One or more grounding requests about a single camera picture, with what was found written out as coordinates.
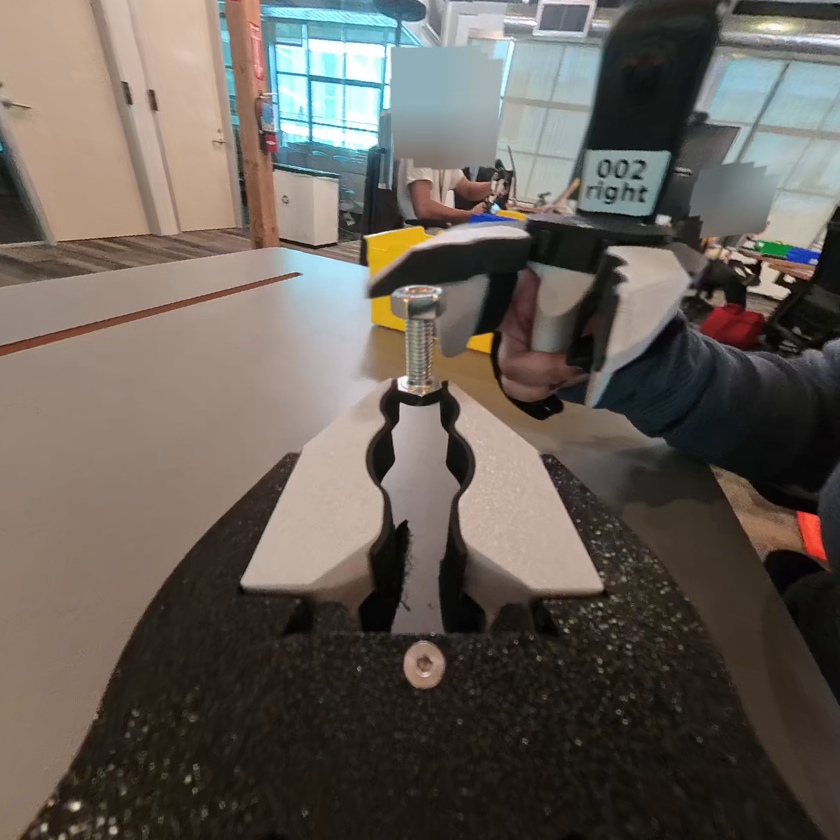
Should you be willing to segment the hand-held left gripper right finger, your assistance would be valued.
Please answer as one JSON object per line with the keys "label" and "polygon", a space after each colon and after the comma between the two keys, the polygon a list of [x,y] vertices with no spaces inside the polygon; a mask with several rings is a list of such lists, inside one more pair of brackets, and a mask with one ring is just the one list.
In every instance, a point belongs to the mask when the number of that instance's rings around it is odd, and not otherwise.
{"label": "hand-held left gripper right finger", "polygon": [[451,502],[438,595],[446,632],[487,632],[502,611],[587,599],[602,578],[540,452],[458,386],[439,401]]}

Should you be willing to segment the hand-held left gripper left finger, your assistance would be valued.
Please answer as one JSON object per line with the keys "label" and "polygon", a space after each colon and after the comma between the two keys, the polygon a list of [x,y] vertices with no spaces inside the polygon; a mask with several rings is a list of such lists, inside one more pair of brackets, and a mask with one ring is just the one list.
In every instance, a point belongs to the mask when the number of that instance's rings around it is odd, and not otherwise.
{"label": "hand-held left gripper left finger", "polygon": [[382,482],[395,463],[395,381],[376,385],[300,452],[240,580],[244,592],[338,603],[389,632],[405,561]]}

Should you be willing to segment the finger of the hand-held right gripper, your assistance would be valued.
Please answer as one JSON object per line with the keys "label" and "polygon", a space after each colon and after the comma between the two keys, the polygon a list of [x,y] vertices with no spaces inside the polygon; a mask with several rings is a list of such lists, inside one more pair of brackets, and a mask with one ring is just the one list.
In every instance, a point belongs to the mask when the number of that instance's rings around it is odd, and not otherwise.
{"label": "finger of the hand-held right gripper", "polygon": [[584,404],[597,407],[613,377],[635,362],[674,319],[690,279],[668,248],[618,245],[596,276],[592,362]]}
{"label": "finger of the hand-held right gripper", "polygon": [[442,288],[445,310],[435,318],[437,345],[444,357],[453,358],[473,337],[498,331],[532,247],[532,236],[519,224],[451,227],[375,272],[366,297],[390,297],[410,286]]}

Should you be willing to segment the silver hex bolt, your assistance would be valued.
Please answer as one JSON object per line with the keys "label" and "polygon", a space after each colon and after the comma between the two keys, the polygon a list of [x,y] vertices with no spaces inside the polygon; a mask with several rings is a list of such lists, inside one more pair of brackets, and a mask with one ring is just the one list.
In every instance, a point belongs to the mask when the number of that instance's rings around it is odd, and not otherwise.
{"label": "silver hex bolt", "polygon": [[446,310],[443,288],[402,287],[391,294],[391,308],[405,321],[405,375],[413,384],[429,382],[434,376],[435,325]]}

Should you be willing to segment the person's right forearm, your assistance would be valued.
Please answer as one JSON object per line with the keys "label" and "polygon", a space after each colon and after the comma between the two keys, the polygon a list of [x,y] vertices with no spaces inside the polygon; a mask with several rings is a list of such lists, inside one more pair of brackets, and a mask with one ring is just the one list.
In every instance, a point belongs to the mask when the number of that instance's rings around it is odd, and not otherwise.
{"label": "person's right forearm", "polygon": [[595,407],[754,485],[838,493],[839,342],[737,350],[674,318]]}

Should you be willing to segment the person's right hand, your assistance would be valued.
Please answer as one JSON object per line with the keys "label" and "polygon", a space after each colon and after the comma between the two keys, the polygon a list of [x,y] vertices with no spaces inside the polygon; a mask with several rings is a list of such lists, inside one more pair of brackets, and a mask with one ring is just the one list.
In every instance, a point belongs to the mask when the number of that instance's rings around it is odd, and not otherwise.
{"label": "person's right hand", "polygon": [[531,349],[540,280],[530,269],[520,272],[508,310],[500,323],[497,362],[500,387],[524,403],[545,400],[558,391],[584,384],[589,374],[567,364],[562,353]]}

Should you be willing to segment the red bag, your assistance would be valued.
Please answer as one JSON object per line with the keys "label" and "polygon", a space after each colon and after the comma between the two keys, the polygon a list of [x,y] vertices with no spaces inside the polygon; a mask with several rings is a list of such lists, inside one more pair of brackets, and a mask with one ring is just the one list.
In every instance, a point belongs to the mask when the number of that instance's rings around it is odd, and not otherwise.
{"label": "red bag", "polygon": [[726,303],[710,311],[699,327],[701,334],[738,350],[757,346],[767,318],[737,303]]}

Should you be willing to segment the black chair back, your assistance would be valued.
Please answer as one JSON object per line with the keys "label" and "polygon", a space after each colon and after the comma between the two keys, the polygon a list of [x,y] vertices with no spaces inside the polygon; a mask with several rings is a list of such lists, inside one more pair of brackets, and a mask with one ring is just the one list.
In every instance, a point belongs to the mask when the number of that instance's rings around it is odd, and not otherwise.
{"label": "black chair back", "polygon": [[361,218],[363,237],[403,227],[396,194],[396,169],[388,148],[375,145],[368,150]]}

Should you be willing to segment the ceiling air unit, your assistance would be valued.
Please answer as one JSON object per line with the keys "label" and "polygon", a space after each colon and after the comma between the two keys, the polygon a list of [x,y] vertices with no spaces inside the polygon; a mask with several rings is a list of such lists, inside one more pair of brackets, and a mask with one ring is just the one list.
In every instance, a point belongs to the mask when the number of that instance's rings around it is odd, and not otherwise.
{"label": "ceiling air unit", "polygon": [[596,1],[538,1],[535,37],[588,36],[596,9]]}

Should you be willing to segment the white cabinet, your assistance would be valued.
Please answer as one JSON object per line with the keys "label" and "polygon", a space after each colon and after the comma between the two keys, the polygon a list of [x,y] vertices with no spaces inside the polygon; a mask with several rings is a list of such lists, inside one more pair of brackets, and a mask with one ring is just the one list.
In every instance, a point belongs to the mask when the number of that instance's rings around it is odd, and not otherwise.
{"label": "white cabinet", "polygon": [[277,165],[273,177],[280,240],[312,248],[338,244],[339,176]]}

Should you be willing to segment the black office chair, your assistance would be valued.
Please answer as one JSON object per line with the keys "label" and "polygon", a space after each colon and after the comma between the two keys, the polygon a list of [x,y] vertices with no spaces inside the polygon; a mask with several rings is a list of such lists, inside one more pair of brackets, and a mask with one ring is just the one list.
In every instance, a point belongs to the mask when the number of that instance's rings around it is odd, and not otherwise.
{"label": "black office chair", "polygon": [[799,354],[820,350],[839,337],[839,208],[826,226],[812,277],[782,301],[764,331],[772,351]]}

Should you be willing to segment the white door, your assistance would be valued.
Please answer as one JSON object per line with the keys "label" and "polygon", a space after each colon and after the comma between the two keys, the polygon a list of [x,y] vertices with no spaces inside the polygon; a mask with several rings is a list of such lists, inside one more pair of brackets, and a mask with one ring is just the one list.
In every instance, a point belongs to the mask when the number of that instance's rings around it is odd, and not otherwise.
{"label": "white door", "polygon": [[146,235],[90,2],[1,2],[2,125],[47,239]]}
{"label": "white door", "polygon": [[235,146],[215,2],[132,1],[175,221],[183,233],[235,228]]}

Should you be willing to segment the wooden post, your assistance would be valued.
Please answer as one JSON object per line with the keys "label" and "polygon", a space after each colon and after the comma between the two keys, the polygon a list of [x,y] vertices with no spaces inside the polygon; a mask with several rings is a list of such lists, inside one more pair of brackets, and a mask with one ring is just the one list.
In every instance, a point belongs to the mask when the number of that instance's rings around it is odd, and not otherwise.
{"label": "wooden post", "polygon": [[266,54],[259,1],[226,1],[225,19],[232,58],[239,138],[252,244],[279,245],[273,161],[263,128],[264,107],[272,101],[267,86]]}

